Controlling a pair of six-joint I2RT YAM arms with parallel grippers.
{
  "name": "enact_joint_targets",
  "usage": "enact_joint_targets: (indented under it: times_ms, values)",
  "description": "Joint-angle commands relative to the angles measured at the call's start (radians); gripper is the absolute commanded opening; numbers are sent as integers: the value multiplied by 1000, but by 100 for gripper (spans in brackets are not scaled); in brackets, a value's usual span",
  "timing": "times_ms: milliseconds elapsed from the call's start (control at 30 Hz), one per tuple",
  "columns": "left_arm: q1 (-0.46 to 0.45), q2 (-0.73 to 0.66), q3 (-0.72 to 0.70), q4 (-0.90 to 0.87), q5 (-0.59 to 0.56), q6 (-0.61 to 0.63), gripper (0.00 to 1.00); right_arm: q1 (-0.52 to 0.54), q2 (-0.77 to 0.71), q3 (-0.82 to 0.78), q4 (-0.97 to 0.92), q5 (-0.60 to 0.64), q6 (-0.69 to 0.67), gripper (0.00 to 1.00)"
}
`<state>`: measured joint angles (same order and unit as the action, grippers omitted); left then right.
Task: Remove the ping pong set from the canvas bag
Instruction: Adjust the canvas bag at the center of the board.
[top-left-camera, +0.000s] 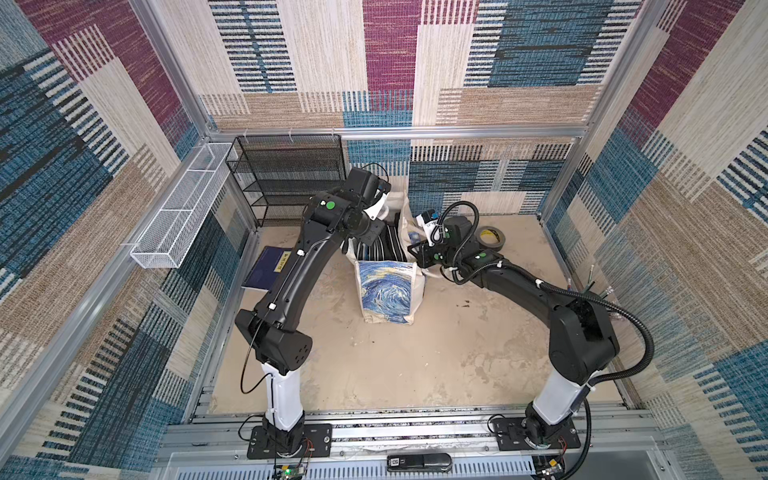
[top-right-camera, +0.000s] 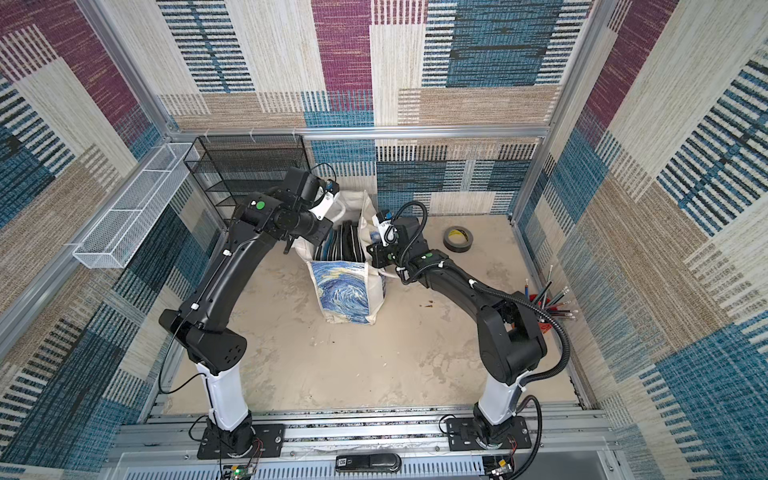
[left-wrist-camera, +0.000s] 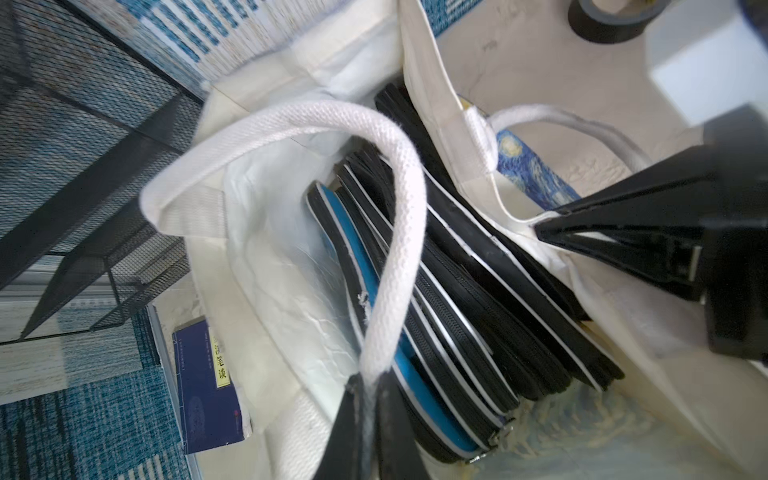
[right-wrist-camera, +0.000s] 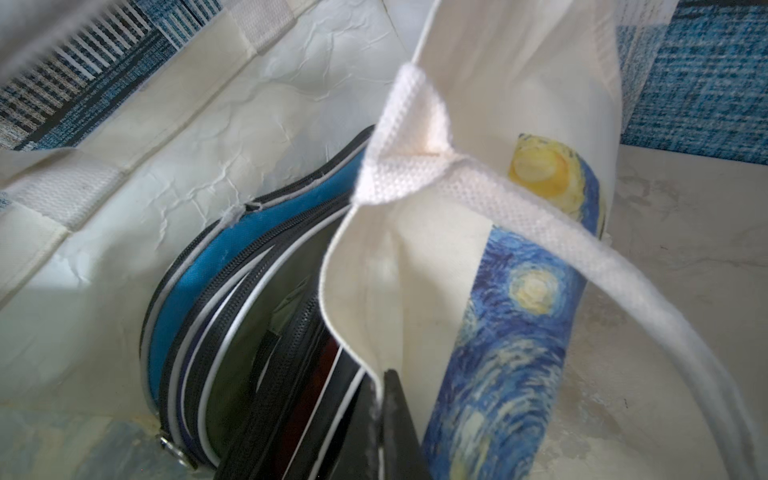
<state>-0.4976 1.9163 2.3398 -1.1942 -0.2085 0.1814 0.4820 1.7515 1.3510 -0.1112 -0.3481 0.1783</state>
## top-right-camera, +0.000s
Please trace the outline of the white canvas starry night bag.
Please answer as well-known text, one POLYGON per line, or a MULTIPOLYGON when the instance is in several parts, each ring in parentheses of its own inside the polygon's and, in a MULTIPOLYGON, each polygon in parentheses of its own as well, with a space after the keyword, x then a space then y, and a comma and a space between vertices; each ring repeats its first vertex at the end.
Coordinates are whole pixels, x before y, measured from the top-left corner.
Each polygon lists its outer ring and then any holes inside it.
POLYGON ((371 265, 366 248, 375 233, 374 203, 366 191, 342 191, 329 211, 334 227, 351 220, 358 224, 359 238, 365 253, 362 263, 316 261, 318 247, 299 239, 294 250, 305 261, 325 320, 329 323, 373 325, 384 304, 389 273, 371 265))

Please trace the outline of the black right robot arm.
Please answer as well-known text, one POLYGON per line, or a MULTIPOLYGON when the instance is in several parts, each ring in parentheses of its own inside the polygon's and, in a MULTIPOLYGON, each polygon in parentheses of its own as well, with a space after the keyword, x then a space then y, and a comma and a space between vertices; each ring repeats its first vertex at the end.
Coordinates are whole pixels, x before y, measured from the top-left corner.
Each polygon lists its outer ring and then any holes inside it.
POLYGON ((547 355, 539 321, 520 304, 526 299, 521 293, 489 293, 448 254, 431 249, 419 228, 414 217, 387 220, 366 251, 373 267, 393 266, 406 284, 419 283, 440 293, 475 322, 487 372, 485 390, 473 410, 475 435, 482 447, 497 446, 512 436, 525 379, 547 355))

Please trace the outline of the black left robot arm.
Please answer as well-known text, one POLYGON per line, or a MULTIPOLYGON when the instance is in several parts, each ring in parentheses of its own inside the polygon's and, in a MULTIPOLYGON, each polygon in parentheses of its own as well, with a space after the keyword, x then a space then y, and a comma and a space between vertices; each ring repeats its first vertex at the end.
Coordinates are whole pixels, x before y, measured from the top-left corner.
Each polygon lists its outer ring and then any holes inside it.
POLYGON ((251 276, 277 242, 320 245, 333 228, 327 213, 340 187, 333 179, 288 169, 282 182, 251 193, 233 212, 225 240, 202 280, 160 325, 185 349, 201 377, 209 404, 198 456, 242 458, 254 453, 256 433, 242 391, 240 362, 247 340, 228 326, 251 276))

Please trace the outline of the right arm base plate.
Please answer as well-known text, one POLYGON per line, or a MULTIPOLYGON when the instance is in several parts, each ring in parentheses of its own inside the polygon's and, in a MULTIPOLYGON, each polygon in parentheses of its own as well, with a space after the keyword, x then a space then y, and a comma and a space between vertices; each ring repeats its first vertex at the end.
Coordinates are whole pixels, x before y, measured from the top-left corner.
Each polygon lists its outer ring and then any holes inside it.
POLYGON ((445 417, 439 428, 447 436, 451 451, 530 449, 533 441, 522 416, 512 416, 499 425, 482 418, 445 417))

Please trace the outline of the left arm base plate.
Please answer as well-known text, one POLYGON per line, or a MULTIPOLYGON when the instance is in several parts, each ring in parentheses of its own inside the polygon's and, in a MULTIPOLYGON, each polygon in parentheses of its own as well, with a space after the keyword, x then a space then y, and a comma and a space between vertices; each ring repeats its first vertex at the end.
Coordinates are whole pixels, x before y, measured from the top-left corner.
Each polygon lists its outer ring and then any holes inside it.
POLYGON ((284 434, 284 424, 256 424, 226 431, 208 421, 196 457, 198 460, 277 458, 282 451, 284 434))

